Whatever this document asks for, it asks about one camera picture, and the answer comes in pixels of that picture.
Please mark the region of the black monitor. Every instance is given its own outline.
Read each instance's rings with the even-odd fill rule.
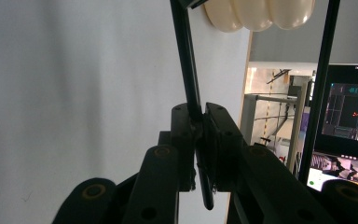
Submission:
[[[358,65],[328,67],[315,150],[358,158]]]
[[[344,179],[358,184],[358,158],[314,152],[307,186],[320,191],[322,184],[331,179]]]

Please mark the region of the cream-colored object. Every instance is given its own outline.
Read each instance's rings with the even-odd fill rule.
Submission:
[[[241,24],[251,31],[264,31],[272,25],[268,0],[234,0]]]
[[[204,5],[209,20],[218,30],[231,33],[243,27],[235,14],[233,0],[209,0]]]
[[[312,14],[315,0],[268,0],[272,21],[283,30],[303,25]]]

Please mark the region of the black rod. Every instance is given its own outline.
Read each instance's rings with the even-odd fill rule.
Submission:
[[[202,121],[199,82],[187,9],[182,8],[178,0],[171,0],[171,9],[185,83],[188,113],[193,120]]]
[[[330,61],[331,48],[333,46],[334,32],[336,31],[337,15],[340,0],[330,0],[324,24],[324,36],[319,54],[318,69],[316,70],[315,86],[310,105],[310,120],[308,122],[307,135],[305,137],[303,155],[301,159],[298,180],[307,184],[310,173],[310,162],[315,146],[319,117],[321,116],[322,100],[324,98],[324,86],[327,78],[327,69]]]

